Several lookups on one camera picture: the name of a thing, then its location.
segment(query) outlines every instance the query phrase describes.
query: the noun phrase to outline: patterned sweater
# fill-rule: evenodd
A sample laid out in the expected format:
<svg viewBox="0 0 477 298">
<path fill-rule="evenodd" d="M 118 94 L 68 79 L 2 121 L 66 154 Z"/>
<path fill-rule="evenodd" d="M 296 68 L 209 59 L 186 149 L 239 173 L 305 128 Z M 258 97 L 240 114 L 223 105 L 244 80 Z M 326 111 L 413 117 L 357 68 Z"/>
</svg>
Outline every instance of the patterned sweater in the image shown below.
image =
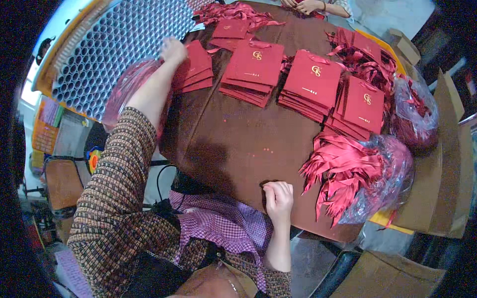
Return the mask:
<svg viewBox="0 0 477 298">
<path fill-rule="evenodd" d="M 68 247 L 96 297 L 124 294 L 144 252 L 173 262 L 180 228 L 154 212 L 143 212 L 156 130 L 138 110 L 126 108 L 106 141 L 96 171 L 77 203 Z M 204 266 L 209 242 L 192 238 L 178 263 L 193 272 Z M 253 256 L 225 252 L 220 259 L 257 283 Z M 261 268 L 270 297 L 291 297 L 290 273 Z"/>
</svg>

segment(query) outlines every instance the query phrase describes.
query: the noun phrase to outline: brown table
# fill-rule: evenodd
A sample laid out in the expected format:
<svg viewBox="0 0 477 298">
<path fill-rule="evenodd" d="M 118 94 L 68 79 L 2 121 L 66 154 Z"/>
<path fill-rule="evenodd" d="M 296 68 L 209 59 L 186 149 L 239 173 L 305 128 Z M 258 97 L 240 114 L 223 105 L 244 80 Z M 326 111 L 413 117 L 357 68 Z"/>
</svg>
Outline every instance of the brown table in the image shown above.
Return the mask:
<svg viewBox="0 0 477 298">
<path fill-rule="evenodd" d="M 297 18 L 278 6 L 247 2 L 254 9 L 270 12 L 281 26 L 266 26 L 255 34 L 261 41 L 285 46 L 286 55 L 308 49 L 319 55 L 331 51 L 325 31 L 335 26 L 310 18 Z M 188 40 L 200 40 L 205 48 L 214 25 L 191 33 Z M 316 201 L 319 186 L 301 196 L 304 179 L 298 175 L 301 165 L 313 150 L 313 138 L 320 131 L 318 123 L 275 103 L 277 89 L 264 109 L 226 96 L 218 91 L 220 78 L 232 53 L 220 50 L 212 59 L 214 85 L 211 88 L 183 94 L 175 99 L 165 128 L 161 153 L 178 168 L 195 179 L 233 198 L 265 211 L 260 183 L 283 180 L 294 186 L 291 222 L 294 226 L 320 236 L 353 241 L 362 225 L 331 227 L 331 218 L 324 215 L 316 222 Z"/>
</svg>

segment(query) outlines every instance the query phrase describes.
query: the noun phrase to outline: clear plastic bag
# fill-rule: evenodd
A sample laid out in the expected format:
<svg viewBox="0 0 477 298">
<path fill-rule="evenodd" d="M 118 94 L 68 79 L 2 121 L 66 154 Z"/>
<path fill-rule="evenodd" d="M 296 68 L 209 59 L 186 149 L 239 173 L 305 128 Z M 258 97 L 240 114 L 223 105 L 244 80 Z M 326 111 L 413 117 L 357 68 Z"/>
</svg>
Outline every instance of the clear plastic bag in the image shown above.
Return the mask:
<svg viewBox="0 0 477 298">
<path fill-rule="evenodd" d="M 414 155 L 426 155 L 438 142 L 439 111 L 427 85 L 409 77 L 394 80 L 395 111 L 390 132 Z"/>
<path fill-rule="evenodd" d="M 144 58 L 130 65 L 118 79 L 116 86 L 106 104 L 102 123 L 105 128 L 112 129 L 118 120 L 118 116 L 126 107 L 129 99 L 141 87 L 149 77 L 161 66 L 162 61 L 154 58 Z"/>
<path fill-rule="evenodd" d="M 406 193 L 414 180 L 413 158 L 404 144 L 391 135 L 373 135 L 363 146 L 379 150 L 383 158 L 383 175 L 369 188 L 362 187 L 352 205 L 345 210 L 340 224 L 359 224 L 380 209 L 396 210 L 405 203 Z"/>
</svg>

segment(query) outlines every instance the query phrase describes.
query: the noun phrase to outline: purple checkered apron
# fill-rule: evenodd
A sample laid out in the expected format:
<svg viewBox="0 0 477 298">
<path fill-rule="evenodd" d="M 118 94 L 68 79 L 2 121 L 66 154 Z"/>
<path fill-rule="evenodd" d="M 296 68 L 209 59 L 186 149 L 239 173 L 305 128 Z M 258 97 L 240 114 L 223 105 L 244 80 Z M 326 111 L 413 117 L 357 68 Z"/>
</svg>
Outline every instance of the purple checkered apron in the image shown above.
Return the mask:
<svg viewBox="0 0 477 298">
<path fill-rule="evenodd" d="M 267 215 L 218 194 L 184 196 L 171 191 L 169 200 L 174 209 L 184 213 L 179 216 L 181 236 L 176 263 L 191 237 L 212 241 L 233 254 L 250 252 L 258 268 L 257 287 L 265 293 L 261 258 L 273 231 Z"/>
</svg>

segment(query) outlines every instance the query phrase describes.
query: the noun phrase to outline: cardboard box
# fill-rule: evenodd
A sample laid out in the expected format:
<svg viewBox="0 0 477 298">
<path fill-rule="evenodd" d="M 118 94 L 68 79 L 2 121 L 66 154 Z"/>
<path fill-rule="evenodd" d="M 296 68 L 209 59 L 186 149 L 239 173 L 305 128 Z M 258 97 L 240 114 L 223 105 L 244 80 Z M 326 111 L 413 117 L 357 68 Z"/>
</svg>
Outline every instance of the cardboard box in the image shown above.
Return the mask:
<svg viewBox="0 0 477 298">
<path fill-rule="evenodd" d="M 412 65 L 416 65 L 421 60 L 421 54 L 415 45 L 398 29 L 389 29 L 389 45 L 398 56 L 403 56 Z"/>
<path fill-rule="evenodd" d="M 439 70 L 434 98 L 439 107 L 439 144 L 427 157 L 417 157 L 414 184 L 395 226 L 438 236 L 459 236 L 469 210 L 473 164 L 470 133 L 458 127 L 460 103 L 450 75 Z"/>
<path fill-rule="evenodd" d="M 460 187 L 456 202 L 456 211 L 447 237 L 462 238 L 469 218 L 470 201 L 474 187 L 474 158 L 470 126 L 459 127 L 460 141 Z"/>
<path fill-rule="evenodd" d="M 364 252 L 331 298 L 428 297 L 445 273 L 401 256 Z"/>
</svg>

